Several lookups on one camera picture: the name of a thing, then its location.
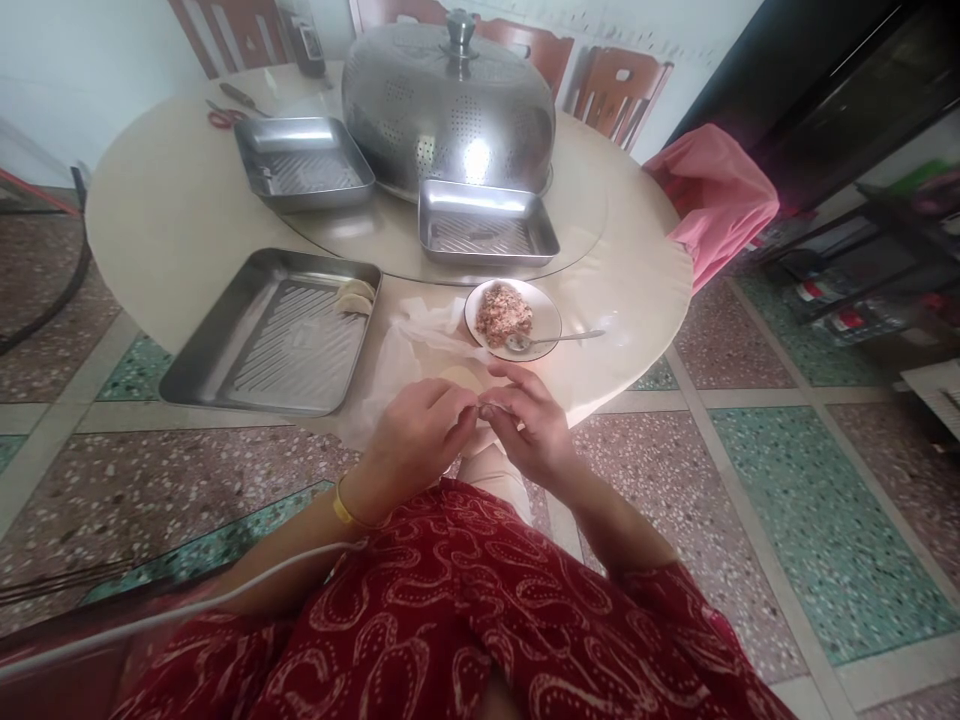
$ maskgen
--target green floor tile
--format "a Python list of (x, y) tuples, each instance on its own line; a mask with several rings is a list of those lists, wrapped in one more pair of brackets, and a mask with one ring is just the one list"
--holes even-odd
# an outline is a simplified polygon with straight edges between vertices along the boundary
[(325, 480), (318, 482), (229, 525), (191, 540), (176, 550), (131, 570), (122, 578), (98, 585), (87, 593), (81, 604), (103, 600), (162, 578), (173, 577), (182, 582), (226, 563), (235, 562), (254, 544), (303, 510), (314, 496), (332, 487), (333, 483)]
[(628, 390), (679, 390), (677, 379), (665, 357), (661, 357)]
[(97, 401), (158, 400), (157, 384), (171, 362), (170, 353), (140, 333), (110, 373)]
[(800, 372), (818, 387), (883, 385), (884, 376), (855, 347), (838, 347), (797, 322), (781, 290), (762, 275), (738, 277), (736, 283), (777, 336)]
[(26, 440), (26, 435), (0, 435), (0, 472), (7, 468)]
[(832, 664), (960, 629), (812, 408), (710, 415)]

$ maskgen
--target stainless steel colander cover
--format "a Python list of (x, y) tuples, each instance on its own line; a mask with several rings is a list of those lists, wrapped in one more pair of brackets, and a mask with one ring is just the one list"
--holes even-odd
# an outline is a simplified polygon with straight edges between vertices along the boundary
[(547, 188), (557, 122), (550, 88), (507, 48), (471, 40), (473, 30), (454, 10), (446, 28), (385, 25), (350, 48), (347, 129), (377, 182), (405, 200), (416, 202), (426, 178)]

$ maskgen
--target wooden chair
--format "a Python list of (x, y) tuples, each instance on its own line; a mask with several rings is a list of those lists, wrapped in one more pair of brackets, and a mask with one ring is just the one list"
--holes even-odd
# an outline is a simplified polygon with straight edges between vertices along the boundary
[(437, 0), (350, 0), (350, 14), (357, 35), (372, 27), (395, 23), (402, 17), (428, 25), (447, 23), (447, 9)]
[[(219, 77), (213, 58), (200, 37), (193, 18), (187, 12), (184, 0), (169, 0), (180, 26), (187, 35), (203, 71), (211, 80)], [(228, 72), (235, 73), (244, 68), (266, 67), (288, 62), (283, 47), (280, 25), (280, 13), (274, 0), (196, 0), (203, 13), (207, 29), (213, 36), (220, 58)], [(215, 8), (220, 8), (226, 28), (221, 28)], [(230, 52), (224, 30), (233, 35), (236, 48), (240, 53), (240, 63)]]
[(518, 25), (501, 18), (481, 21), (477, 25), (477, 34), (509, 48), (523, 50), (520, 56), (540, 71), (550, 86), (553, 99), (557, 99), (570, 50), (573, 49), (573, 38), (558, 38), (549, 30)]
[(649, 55), (595, 47), (573, 114), (630, 152), (671, 70)]

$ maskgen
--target pink cloth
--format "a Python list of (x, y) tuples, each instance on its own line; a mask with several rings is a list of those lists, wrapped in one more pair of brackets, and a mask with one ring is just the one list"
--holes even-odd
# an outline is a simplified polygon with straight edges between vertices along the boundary
[(693, 258), (696, 293), (777, 214), (777, 190), (732, 137), (708, 124), (650, 158), (644, 169), (680, 213), (671, 240)]

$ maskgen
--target paisley pattern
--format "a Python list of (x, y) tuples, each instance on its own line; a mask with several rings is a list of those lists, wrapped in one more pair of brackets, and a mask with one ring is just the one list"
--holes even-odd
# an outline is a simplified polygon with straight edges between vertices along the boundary
[(291, 624), (186, 624), (116, 718), (470, 718), (493, 665), (531, 718), (791, 718), (680, 564), (607, 580), (444, 479)]

